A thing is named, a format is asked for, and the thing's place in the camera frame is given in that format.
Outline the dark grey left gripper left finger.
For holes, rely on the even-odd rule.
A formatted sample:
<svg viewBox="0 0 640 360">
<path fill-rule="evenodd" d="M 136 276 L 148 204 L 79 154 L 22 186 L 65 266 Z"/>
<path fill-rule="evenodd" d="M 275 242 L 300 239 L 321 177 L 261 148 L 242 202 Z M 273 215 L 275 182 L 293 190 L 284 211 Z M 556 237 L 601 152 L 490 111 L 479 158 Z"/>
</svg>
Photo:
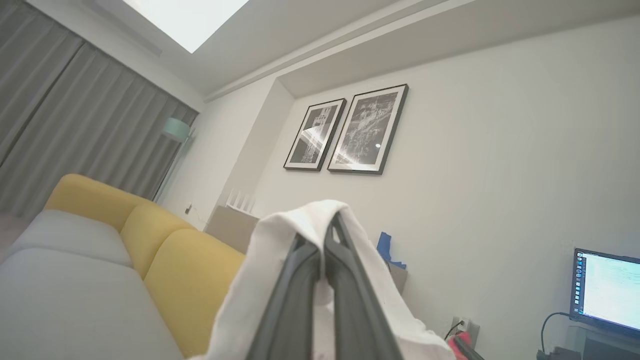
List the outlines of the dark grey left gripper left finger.
<svg viewBox="0 0 640 360">
<path fill-rule="evenodd" d="M 314 292 L 320 278 L 318 247 L 296 234 L 286 255 L 247 360 L 313 358 Z"/>
</svg>

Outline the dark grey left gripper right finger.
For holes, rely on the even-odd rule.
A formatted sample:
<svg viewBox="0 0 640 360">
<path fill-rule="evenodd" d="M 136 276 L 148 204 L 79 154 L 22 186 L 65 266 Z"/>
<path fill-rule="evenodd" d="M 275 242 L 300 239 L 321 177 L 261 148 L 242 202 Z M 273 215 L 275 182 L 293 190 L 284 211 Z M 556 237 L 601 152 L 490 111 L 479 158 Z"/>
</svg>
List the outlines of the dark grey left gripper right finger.
<svg viewBox="0 0 640 360">
<path fill-rule="evenodd" d="M 401 360 L 398 342 L 339 212 L 327 226 L 324 266 L 334 291 L 335 358 Z"/>
</svg>

